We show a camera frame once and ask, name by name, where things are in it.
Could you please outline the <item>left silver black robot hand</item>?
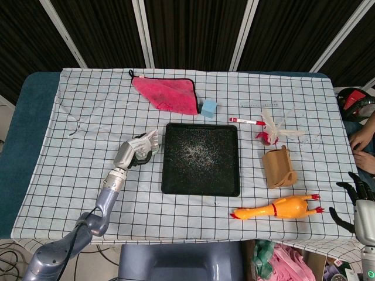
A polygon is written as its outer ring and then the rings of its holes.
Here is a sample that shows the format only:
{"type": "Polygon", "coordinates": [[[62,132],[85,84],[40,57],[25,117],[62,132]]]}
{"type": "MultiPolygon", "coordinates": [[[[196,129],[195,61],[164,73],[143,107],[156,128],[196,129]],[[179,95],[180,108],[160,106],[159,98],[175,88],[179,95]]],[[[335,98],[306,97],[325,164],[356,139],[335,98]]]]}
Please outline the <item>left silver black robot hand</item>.
{"type": "Polygon", "coordinates": [[[114,166],[122,170],[148,163],[152,156],[151,142],[148,133],[124,142],[114,159],[114,166]]]}

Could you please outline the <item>bystander bare hand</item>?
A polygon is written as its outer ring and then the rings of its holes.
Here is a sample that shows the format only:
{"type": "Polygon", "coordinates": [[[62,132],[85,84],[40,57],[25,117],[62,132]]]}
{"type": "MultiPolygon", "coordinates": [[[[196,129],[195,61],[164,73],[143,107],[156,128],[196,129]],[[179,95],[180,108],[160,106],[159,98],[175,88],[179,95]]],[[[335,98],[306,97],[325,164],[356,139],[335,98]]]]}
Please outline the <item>bystander bare hand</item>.
{"type": "Polygon", "coordinates": [[[373,139],[374,125],[365,124],[357,132],[351,134],[349,142],[352,150],[363,150],[373,139]]]}
{"type": "Polygon", "coordinates": [[[354,161],[358,168],[370,174],[375,174],[374,156],[359,150],[353,151],[354,161]]]}

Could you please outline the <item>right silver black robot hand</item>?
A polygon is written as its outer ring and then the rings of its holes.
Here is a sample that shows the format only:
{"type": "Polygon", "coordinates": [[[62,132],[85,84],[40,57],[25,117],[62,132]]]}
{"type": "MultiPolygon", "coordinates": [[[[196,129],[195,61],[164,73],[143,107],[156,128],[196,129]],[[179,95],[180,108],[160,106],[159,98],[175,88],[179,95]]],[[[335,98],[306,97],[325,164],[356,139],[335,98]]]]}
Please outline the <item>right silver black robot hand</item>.
{"type": "Polygon", "coordinates": [[[374,192],[358,175],[348,172],[355,183],[355,188],[347,182],[337,182],[343,187],[353,204],[354,223],[342,220],[333,207],[329,208],[330,215],[338,226],[356,235],[357,240],[364,246],[374,246],[374,192]]]}

